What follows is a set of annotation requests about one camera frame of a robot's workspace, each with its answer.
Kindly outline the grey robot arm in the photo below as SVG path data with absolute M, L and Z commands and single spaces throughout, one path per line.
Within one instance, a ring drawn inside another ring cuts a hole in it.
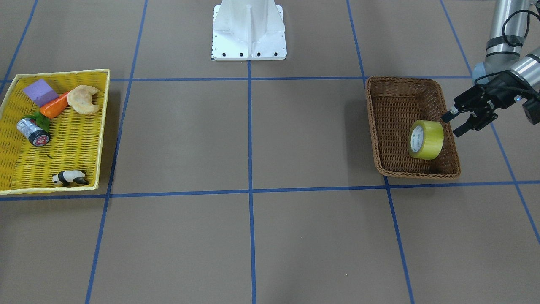
M 496 110 L 519 102 L 528 121 L 539 123 L 539 49 L 521 56 L 532 17 L 539 18 L 538 0 L 496 1 L 485 59 L 473 70 L 473 85 L 454 98 L 454 105 L 442 116 L 448 123 L 459 114 L 470 114 L 453 130 L 456 137 L 483 129 L 497 119 Z

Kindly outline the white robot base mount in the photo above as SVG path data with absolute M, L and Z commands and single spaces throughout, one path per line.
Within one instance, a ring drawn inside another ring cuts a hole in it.
M 284 10 L 273 0 L 224 0 L 213 8 L 211 58 L 285 60 Z

